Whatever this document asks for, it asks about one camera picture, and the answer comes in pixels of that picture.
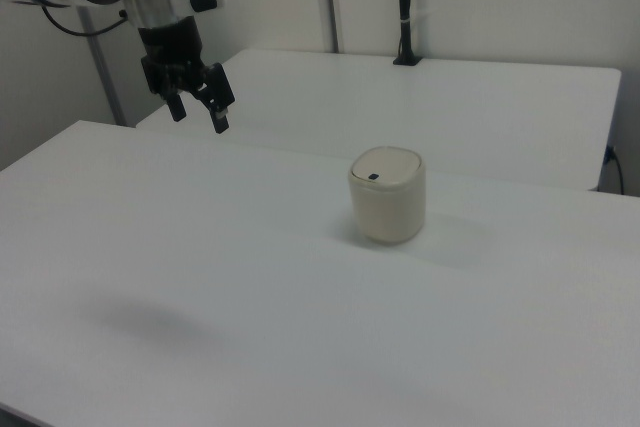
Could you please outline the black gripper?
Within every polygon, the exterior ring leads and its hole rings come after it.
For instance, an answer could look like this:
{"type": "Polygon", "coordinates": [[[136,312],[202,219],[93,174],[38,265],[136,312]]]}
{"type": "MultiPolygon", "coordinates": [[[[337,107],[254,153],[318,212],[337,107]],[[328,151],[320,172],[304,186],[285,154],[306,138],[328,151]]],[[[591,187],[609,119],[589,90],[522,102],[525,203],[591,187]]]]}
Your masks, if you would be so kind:
{"type": "Polygon", "coordinates": [[[202,41],[193,16],[157,28],[140,28],[146,55],[141,65],[149,91],[166,103],[175,122],[186,117],[180,91],[196,91],[207,108],[213,128],[222,134],[229,128],[228,108],[235,96],[220,63],[206,67],[201,60],[202,41]]]}

